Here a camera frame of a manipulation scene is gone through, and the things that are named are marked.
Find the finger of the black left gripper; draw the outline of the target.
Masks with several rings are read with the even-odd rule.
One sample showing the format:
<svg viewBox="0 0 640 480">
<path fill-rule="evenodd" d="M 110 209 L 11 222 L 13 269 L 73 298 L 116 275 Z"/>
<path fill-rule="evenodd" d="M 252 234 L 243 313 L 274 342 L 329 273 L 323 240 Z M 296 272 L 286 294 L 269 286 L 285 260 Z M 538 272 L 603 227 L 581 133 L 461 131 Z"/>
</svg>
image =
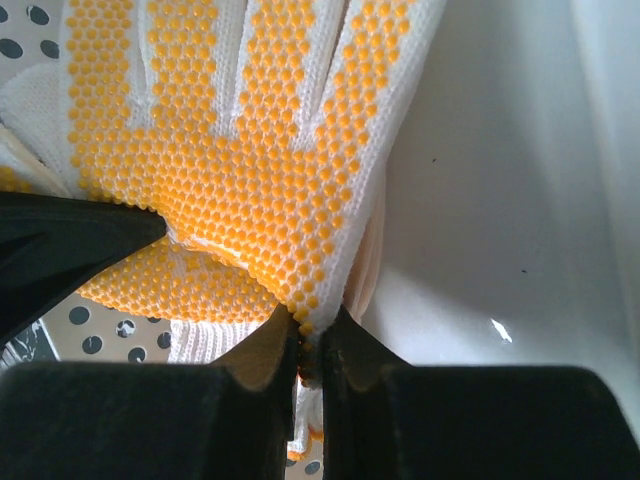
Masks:
<svg viewBox="0 0 640 480">
<path fill-rule="evenodd" d="M 165 233 L 162 217 L 137 207 L 3 192 L 1 342 Z"/>
</svg>

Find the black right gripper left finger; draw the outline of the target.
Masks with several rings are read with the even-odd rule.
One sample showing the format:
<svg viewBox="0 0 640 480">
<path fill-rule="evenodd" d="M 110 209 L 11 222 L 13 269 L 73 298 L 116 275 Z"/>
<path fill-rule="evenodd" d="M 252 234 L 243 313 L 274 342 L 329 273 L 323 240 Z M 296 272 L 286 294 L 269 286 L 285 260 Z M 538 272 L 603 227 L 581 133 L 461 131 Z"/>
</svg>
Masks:
<svg viewBox="0 0 640 480">
<path fill-rule="evenodd" d="M 5 479 L 281 479 L 297 325 L 284 307 L 209 365 L 30 363 L 1 378 Z"/>
</svg>

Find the orange dotted work glove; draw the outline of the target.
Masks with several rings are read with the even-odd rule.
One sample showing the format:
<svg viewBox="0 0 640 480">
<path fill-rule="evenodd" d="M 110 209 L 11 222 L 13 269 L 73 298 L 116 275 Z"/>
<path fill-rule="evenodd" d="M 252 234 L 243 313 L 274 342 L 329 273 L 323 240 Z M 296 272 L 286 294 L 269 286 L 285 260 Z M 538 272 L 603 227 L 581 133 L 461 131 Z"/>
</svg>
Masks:
<svg viewBox="0 0 640 480">
<path fill-rule="evenodd" d="M 335 319 L 440 1 L 69 1 L 62 174 L 159 214 L 315 343 Z"/>
</svg>

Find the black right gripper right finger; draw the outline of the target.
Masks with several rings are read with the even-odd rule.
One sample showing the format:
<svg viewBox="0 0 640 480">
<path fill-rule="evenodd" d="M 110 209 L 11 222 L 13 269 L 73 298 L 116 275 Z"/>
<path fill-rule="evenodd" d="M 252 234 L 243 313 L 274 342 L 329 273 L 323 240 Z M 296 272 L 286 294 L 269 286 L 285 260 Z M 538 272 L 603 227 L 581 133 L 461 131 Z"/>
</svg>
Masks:
<svg viewBox="0 0 640 480">
<path fill-rule="evenodd" d="M 346 310 L 322 337 L 328 479 L 635 479 L 609 388 L 569 366 L 413 366 Z"/>
</svg>

